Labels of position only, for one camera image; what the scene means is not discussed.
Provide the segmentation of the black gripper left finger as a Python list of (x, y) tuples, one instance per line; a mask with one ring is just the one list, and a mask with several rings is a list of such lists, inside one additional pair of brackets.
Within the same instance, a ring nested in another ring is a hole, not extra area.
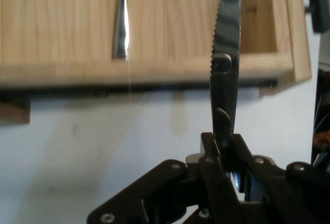
[(173, 223), (187, 207), (187, 223), (240, 223), (240, 202), (220, 161), (212, 133), (202, 133), (203, 152), (186, 162), (166, 160), (93, 210), (88, 223)]

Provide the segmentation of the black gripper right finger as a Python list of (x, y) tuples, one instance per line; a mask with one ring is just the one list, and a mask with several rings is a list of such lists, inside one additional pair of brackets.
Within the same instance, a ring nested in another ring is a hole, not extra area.
[(329, 223), (329, 173), (304, 162), (281, 169), (271, 159), (252, 155), (239, 134), (222, 141), (221, 156), (245, 201), (268, 206), (271, 220)]

